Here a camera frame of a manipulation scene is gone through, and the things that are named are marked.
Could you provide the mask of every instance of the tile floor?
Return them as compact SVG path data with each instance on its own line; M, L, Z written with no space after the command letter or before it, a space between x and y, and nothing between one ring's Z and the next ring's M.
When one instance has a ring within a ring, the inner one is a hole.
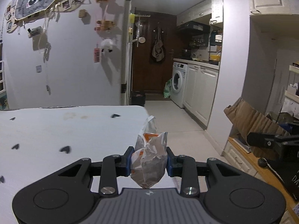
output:
M156 117L158 132L168 132L167 145L175 155L188 155L204 162L215 157L228 163L206 139L204 130L172 101L146 101L145 108ZM204 177L199 177L199 182L201 192L207 191Z

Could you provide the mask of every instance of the washing machine door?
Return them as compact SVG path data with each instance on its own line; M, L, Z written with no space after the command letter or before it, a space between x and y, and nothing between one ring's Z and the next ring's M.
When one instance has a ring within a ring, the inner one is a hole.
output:
M183 76L180 71L175 71L172 75L172 89L178 93L182 88Z

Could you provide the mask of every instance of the white round object hanging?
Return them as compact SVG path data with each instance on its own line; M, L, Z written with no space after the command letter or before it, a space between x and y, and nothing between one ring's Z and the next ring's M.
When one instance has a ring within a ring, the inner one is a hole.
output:
M140 37L139 38L139 43L144 43L145 42L145 37Z

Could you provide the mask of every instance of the green plastic bag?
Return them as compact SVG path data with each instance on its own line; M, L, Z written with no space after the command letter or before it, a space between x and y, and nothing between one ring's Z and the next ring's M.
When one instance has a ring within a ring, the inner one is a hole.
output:
M169 79L165 83L165 87L164 87L164 91L163 91L163 96L165 99L170 97L171 84L172 84L172 79Z

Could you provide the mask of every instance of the black trash bin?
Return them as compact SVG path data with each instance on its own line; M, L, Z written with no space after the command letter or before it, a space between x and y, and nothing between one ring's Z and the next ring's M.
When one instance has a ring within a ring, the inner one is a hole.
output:
M133 91L131 105L145 105L145 93L143 91Z

